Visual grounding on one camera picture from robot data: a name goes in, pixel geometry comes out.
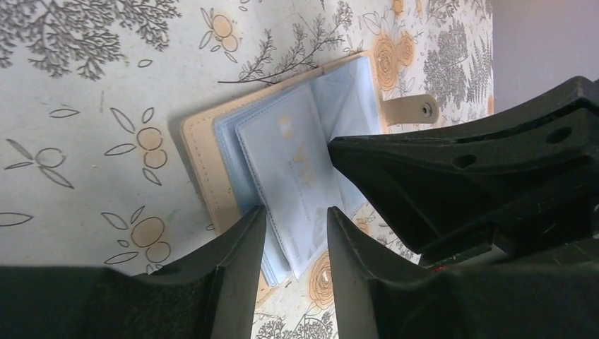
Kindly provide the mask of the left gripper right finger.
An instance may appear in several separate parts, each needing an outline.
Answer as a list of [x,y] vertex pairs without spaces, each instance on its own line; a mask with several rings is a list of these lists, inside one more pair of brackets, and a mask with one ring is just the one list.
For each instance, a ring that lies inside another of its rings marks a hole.
[[598,240],[515,263],[427,270],[327,215],[341,338],[597,338]]

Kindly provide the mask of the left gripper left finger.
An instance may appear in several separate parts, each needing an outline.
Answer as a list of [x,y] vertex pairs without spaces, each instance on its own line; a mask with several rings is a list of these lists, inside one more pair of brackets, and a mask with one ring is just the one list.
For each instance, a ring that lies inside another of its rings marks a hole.
[[2,338],[249,338],[266,209],[152,274],[1,268]]

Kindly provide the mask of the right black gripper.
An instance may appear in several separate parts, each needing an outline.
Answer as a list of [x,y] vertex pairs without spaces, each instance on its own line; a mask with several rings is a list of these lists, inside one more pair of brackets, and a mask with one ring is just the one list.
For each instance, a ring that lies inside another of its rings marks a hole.
[[337,137],[328,151],[425,268],[504,263],[598,234],[598,83],[582,76],[483,119]]

